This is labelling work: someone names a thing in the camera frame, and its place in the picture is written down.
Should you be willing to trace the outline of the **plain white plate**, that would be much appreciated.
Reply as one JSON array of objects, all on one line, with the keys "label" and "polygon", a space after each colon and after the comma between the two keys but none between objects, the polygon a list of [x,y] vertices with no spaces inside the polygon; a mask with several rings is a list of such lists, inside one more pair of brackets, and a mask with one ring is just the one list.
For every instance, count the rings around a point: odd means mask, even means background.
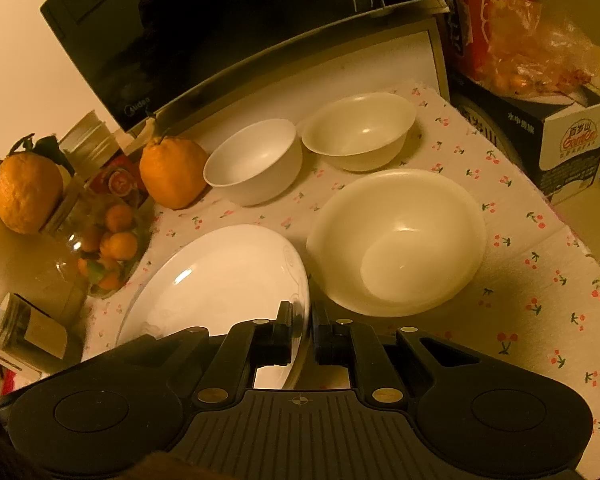
[{"label": "plain white plate", "polygon": [[254,386],[292,389],[308,348],[309,281],[294,245],[263,226],[227,226],[180,249],[135,294],[116,344],[194,326],[224,335],[239,322],[276,318],[283,301],[294,315],[291,362],[260,368]]}]

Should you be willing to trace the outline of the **clear jar with dark tea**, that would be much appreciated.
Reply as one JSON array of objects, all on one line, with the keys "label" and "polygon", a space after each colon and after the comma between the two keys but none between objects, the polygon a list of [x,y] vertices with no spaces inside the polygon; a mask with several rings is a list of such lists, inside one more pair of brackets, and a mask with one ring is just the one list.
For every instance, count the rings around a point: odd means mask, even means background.
[{"label": "clear jar with dark tea", "polygon": [[11,292],[0,304],[0,349],[47,374],[78,364],[83,352],[77,336]]}]

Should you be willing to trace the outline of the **white black cardboard box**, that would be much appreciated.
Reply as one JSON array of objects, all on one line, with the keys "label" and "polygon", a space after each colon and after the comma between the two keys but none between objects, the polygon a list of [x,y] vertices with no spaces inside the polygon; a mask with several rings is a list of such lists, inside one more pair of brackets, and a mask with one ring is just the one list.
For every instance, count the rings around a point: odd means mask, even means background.
[{"label": "white black cardboard box", "polygon": [[580,193],[600,174],[600,89],[528,100],[497,96],[452,72],[451,103],[552,203]]}]

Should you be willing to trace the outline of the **cherry print tablecloth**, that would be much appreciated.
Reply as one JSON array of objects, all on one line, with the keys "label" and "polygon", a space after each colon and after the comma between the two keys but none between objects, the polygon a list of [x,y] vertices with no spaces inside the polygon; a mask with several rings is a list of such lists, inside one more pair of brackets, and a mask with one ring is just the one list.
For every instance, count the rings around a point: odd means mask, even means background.
[{"label": "cherry print tablecloth", "polygon": [[[422,314],[424,330],[554,378],[576,390],[593,413],[582,476],[600,477],[600,266],[527,177],[433,88],[396,88],[417,110],[398,165],[434,171],[460,184],[486,222],[486,255],[452,301]],[[353,181],[318,159],[286,194],[244,208],[209,193],[182,211],[158,209],[145,257],[129,283],[87,301],[85,352],[110,349],[135,294],[178,249],[212,230],[255,224],[306,244],[318,211]]]}]

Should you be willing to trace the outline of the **white ceramic bowl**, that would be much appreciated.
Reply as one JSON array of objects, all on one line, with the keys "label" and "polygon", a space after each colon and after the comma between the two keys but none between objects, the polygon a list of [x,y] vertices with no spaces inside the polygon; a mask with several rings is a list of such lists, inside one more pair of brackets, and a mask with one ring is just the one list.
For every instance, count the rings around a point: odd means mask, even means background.
[{"label": "white ceramic bowl", "polygon": [[204,165],[204,180],[234,204],[254,206],[294,183],[302,157],[296,126],[287,119],[265,119],[224,141]]}]

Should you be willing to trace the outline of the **large orange citrus on jar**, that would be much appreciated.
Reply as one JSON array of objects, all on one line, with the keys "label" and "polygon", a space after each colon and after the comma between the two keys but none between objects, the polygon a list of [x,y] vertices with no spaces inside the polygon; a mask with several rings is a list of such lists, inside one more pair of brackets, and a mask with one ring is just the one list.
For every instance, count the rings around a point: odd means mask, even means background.
[{"label": "large orange citrus on jar", "polygon": [[74,170],[56,136],[33,140],[29,133],[0,159],[0,219],[12,232],[37,233],[64,194],[60,167]]}]

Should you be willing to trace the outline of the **black microwave oven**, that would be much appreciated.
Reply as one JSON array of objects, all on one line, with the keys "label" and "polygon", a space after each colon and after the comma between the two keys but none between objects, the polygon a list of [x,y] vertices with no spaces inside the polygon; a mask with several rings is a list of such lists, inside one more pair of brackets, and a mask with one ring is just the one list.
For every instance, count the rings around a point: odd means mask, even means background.
[{"label": "black microwave oven", "polygon": [[46,0],[41,13],[118,126],[230,91],[325,28],[441,0]]}]

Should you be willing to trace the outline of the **small cream bowl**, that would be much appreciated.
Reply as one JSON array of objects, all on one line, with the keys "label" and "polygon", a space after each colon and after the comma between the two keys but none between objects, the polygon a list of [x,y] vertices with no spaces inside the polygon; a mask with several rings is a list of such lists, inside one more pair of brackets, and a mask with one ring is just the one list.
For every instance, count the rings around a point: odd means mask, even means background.
[{"label": "small cream bowl", "polygon": [[398,156],[416,117],[416,106],[402,96],[370,92],[324,105],[298,131],[303,145],[330,166],[367,172]]}]

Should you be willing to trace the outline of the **orange citrus on table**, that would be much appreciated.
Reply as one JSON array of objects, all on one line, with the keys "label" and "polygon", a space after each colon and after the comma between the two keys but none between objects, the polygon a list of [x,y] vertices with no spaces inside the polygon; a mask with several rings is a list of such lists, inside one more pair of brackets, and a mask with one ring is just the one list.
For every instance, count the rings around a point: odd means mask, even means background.
[{"label": "orange citrus on table", "polygon": [[204,192],[207,152],[195,141],[164,136],[151,139],[140,158],[140,176],[149,196],[160,206],[188,207]]}]

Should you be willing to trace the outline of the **glass jar with kumquats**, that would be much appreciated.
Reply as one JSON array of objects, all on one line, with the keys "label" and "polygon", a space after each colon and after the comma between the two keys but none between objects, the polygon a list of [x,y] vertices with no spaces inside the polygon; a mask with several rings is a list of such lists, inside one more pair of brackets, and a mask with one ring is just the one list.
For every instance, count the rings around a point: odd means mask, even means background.
[{"label": "glass jar with kumquats", "polygon": [[148,197],[140,170],[95,112],[81,118],[58,150],[73,170],[64,196],[42,227],[62,247],[57,263],[88,296],[106,298],[130,278],[148,247],[138,208]]}]

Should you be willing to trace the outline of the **plastic bag of fruit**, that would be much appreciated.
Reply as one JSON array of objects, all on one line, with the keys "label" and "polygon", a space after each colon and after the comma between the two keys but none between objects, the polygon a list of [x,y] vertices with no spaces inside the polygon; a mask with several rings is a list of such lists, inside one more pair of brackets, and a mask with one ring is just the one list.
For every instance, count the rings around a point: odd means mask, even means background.
[{"label": "plastic bag of fruit", "polygon": [[488,25],[488,53],[477,80],[497,96],[569,94],[597,73],[592,40],[562,11],[529,0],[503,0],[492,6]]}]

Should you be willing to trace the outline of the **large cream bowl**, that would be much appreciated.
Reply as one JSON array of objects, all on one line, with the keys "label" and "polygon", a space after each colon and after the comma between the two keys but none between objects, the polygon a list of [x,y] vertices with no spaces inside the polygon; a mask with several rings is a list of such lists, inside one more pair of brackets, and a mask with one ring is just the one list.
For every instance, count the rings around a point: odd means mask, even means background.
[{"label": "large cream bowl", "polygon": [[477,273],[486,226],[459,184],[418,169],[376,172],[322,207],[306,239],[324,294],[352,312],[398,318],[441,306]]}]

